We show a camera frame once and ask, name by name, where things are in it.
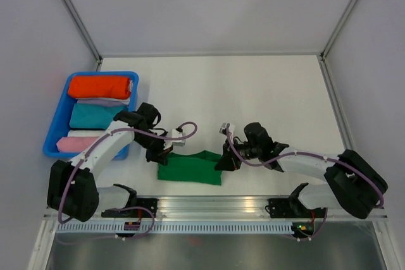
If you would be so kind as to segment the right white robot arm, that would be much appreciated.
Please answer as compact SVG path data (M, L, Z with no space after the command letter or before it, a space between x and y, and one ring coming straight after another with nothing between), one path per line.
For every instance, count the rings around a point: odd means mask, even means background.
M246 164L320 180L319 185L302 183L288 196L289 209L297 217L311 211L342 209L355 218L366 219L372 210L384 205L387 182L354 150L331 156L297 150L274 141L258 122L244 127L245 141L234 135L230 123L222 124L220 133L226 140L215 166L217 171L237 171Z

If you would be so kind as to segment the green t-shirt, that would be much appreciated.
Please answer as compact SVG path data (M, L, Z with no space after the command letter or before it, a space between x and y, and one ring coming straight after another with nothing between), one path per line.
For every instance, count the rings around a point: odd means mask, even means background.
M207 150L183 155L170 153L167 165L158 165L157 177L163 181L194 182L221 186L221 171L215 166L221 159L220 154Z

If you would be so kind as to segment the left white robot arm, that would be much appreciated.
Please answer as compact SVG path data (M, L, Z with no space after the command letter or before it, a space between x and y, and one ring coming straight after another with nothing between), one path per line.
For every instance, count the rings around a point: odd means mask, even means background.
M125 217L138 210L137 192L125 185L98 187L96 180L108 163L131 142L146 150L146 161L166 165L172 146L152 129L160 122L159 111L143 102L138 110L122 110L107 130L79 155L51 166L47 206L81 222L94 213L118 211Z

